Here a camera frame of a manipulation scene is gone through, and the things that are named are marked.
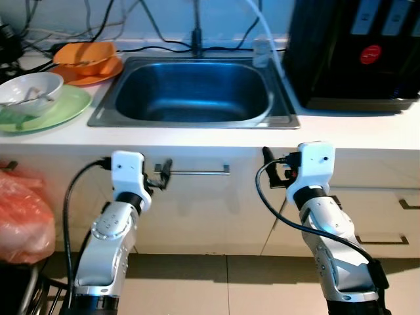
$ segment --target red logo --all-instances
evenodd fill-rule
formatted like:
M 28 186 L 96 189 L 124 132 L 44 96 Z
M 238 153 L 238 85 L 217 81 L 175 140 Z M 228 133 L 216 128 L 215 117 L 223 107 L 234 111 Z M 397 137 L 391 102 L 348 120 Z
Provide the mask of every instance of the red logo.
M 366 47 L 360 54 L 360 62 L 362 64 L 372 64 L 381 56 L 382 48 L 379 45 L 371 45 Z

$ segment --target wall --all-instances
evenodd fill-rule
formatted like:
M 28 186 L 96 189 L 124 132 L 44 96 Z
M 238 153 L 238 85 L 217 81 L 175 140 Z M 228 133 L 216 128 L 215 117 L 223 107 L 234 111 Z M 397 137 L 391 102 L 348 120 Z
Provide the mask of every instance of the wall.
M 0 16 L 16 30 L 21 30 L 25 21 L 24 0 L 0 0 Z M 107 0 L 89 0 L 92 14 L 91 26 L 99 26 Z M 115 0 L 108 22 L 122 20 L 123 9 L 127 10 L 138 0 Z M 167 39 L 190 40 L 190 32 L 194 26 L 192 0 L 146 0 L 150 11 Z M 283 46 L 293 12 L 294 0 L 263 0 L 263 12 L 272 28 L 272 33 Z M 78 33 L 86 27 L 85 0 L 42 0 L 38 4 L 31 28 L 43 28 L 56 32 Z M 255 19 L 253 11 L 244 0 L 201 0 L 201 26 L 206 45 L 234 45 L 239 41 L 246 29 Z M 102 38 L 113 38 L 119 34 L 120 26 L 105 29 Z M 263 33 L 258 25 L 248 37 L 246 46 L 252 38 Z M 28 38 L 42 38 L 47 33 L 31 32 Z M 154 32 L 142 6 L 137 4 L 126 20 L 124 32 L 119 39 L 127 41 L 156 41 Z

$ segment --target faucet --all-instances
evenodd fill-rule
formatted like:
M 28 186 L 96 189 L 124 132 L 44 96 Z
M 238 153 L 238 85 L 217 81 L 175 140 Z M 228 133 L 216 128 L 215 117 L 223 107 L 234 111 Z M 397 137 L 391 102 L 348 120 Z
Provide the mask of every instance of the faucet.
M 194 2 L 195 27 L 192 31 L 191 50 L 194 58 L 203 58 L 203 38 L 201 36 L 200 0 Z

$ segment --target white bowl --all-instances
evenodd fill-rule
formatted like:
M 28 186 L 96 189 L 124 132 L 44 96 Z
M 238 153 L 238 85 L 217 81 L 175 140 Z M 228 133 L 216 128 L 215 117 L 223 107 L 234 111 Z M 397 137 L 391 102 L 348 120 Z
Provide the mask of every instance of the white bowl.
M 63 82 L 62 76 L 55 73 L 39 72 L 21 75 L 0 85 L 0 103 L 20 102 L 25 99 L 37 98 L 39 94 L 45 94 L 51 100 L 48 100 L 47 97 L 38 97 L 35 100 L 7 106 L 7 110 L 39 117 L 55 105 L 61 95 Z M 36 88 L 40 93 L 36 93 L 33 88 Z

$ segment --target red plastic bag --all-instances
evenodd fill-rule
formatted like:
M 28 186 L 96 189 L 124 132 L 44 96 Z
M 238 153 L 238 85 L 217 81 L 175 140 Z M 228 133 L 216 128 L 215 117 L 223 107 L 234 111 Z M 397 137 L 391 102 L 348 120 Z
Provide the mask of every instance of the red plastic bag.
M 40 187 L 39 179 L 0 171 L 0 260 L 33 264 L 54 252 L 53 212 L 32 190 Z

